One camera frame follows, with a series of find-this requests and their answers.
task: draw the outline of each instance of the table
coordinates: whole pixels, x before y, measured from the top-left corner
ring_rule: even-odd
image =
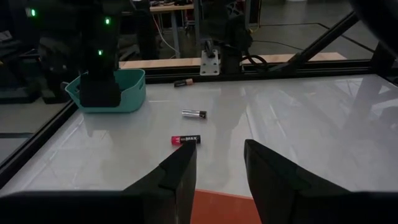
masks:
[[[348,190],[393,191],[397,107],[398,87],[377,75],[148,85],[134,113],[77,111],[0,194],[123,189],[170,155],[180,134],[202,136],[198,189],[249,197],[243,145],[255,139]],[[208,119],[184,119],[183,108]]]
[[[185,6],[152,6],[150,7],[150,11],[152,13],[165,13],[171,12],[171,21],[172,21],[172,32],[173,32],[173,40],[174,40],[174,48],[177,50],[175,53],[176,58],[180,58],[180,42],[178,41],[178,27],[177,27],[177,19],[175,17],[175,11],[179,10],[187,10],[193,9],[193,4],[188,4]],[[195,20],[195,26],[199,26],[199,23]]]

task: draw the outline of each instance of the silver battery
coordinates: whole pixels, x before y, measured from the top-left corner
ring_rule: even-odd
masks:
[[[195,110],[182,110],[182,116],[206,119],[207,112],[206,111],[195,111]]]

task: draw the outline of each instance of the red battery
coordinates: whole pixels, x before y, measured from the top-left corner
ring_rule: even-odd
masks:
[[[172,145],[173,146],[180,146],[187,141],[196,141],[197,144],[200,144],[201,139],[200,135],[196,136],[172,136]]]

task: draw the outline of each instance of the cable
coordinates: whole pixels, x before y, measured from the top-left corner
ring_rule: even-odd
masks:
[[[164,3],[162,3],[162,2],[159,2],[159,5],[161,5],[161,6],[173,6],[173,5],[174,5],[174,2],[172,1],[172,2],[170,2],[170,3],[168,3],[168,4],[164,4]]]
[[[253,42],[280,44],[280,45],[284,45],[284,46],[286,46],[286,47],[291,47],[291,48],[293,48],[293,49],[304,50],[304,49],[301,49],[301,48],[299,48],[299,47],[294,47],[294,46],[291,46],[291,45],[289,45],[289,44],[284,44],[284,43],[280,43],[280,42],[276,42],[276,41],[269,41],[269,40],[254,40]]]
[[[260,57],[260,56],[258,56],[258,55],[251,55],[251,54],[249,53],[249,50],[248,50],[248,49],[246,49],[246,50],[244,51],[244,54],[245,54],[245,56],[242,58],[242,60],[248,59],[249,62],[250,62],[252,65],[254,65],[254,66],[259,70],[259,73],[262,73],[262,72],[265,72],[265,71],[268,70],[268,62],[267,62],[264,58],[262,58],[262,57]],[[255,61],[253,60],[254,58],[255,58],[255,59],[258,59],[261,63],[255,62]]]
[[[257,16],[257,29],[251,30],[251,33],[257,32],[260,29],[260,17],[261,17],[261,0],[259,0],[259,14]]]
[[[159,26],[158,26],[157,23],[156,23],[156,20],[155,20],[154,15],[152,15],[152,18],[154,19],[154,22],[155,22],[157,31],[158,31],[158,33],[159,33],[159,35],[160,35],[160,38],[163,40],[163,42],[164,42],[168,47],[170,47],[172,50],[174,50],[174,52],[175,52],[176,54],[180,54],[180,52],[178,52],[178,51],[175,50],[172,46],[170,46],[170,44],[167,43],[167,41],[163,38],[162,32],[160,31]]]

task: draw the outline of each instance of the white wire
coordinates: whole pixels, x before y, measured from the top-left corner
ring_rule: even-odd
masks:
[[[178,51],[175,50],[172,46],[170,46],[170,44],[167,43],[167,41],[163,38],[162,32],[160,31],[159,26],[158,26],[157,23],[156,23],[156,20],[155,20],[154,15],[152,15],[152,18],[154,19],[154,22],[155,22],[157,31],[159,32],[160,38],[163,40],[163,42],[164,42],[168,47],[170,47],[172,50],[174,50],[176,54],[180,54],[180,52],[178,52]]]

